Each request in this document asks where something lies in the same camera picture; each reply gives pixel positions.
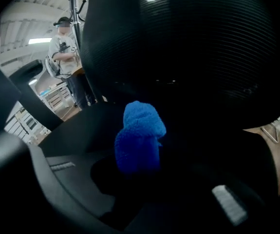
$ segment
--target white t-shirt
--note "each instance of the white t-shirt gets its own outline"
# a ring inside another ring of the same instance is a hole
[[[60,50],[60,45],[66,43],[64,51]],[[49,57],[53,58],[56,53],[73,53],[77,51],[75,42],[68,36],[55,35],[49,43]],[[70,61],[56,60],[56,65],[60,67],[61,77],[69,78],[72,71],[78,66],[78,58],[72,58]]]

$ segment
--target blue towel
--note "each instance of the blue towel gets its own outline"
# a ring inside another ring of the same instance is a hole
[[[115,139],[118,169],[126,175],[158,171],[158,139],[165,134],[166,127],[152,105],[138,101],[129,103],[124,112],[124,128]]]

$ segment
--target ceiling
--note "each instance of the ceiling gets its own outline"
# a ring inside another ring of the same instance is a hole
[[[81,17],[86,17],[88,3]],[[0,66],[11,75],[23,65],[44,59],[48,43],[29,45],[29,39],[51,38],[56,34],[53,23],[60,17],[70,15],[68,0],[13,0],[0,18]]]

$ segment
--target person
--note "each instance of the person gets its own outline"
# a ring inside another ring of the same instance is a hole
[[[49,57],[60,67],[60,77],[66,82],[78,107],[83,110],[95,103],[92,90],[84,74],[72,76],[74,69],[80,64],[75,42],[67,36],[71,30],[71,21],[61,17],[55,24],[57,34],[52,37],[49,44]]]

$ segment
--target dark pants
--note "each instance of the dark pants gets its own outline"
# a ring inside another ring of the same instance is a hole
[[[62,79],[62,81],[66,82],[80,109],[88,107],[88,102],[90,102],[90,105],[95,104],[94,95],[84,74],[71,76]]]

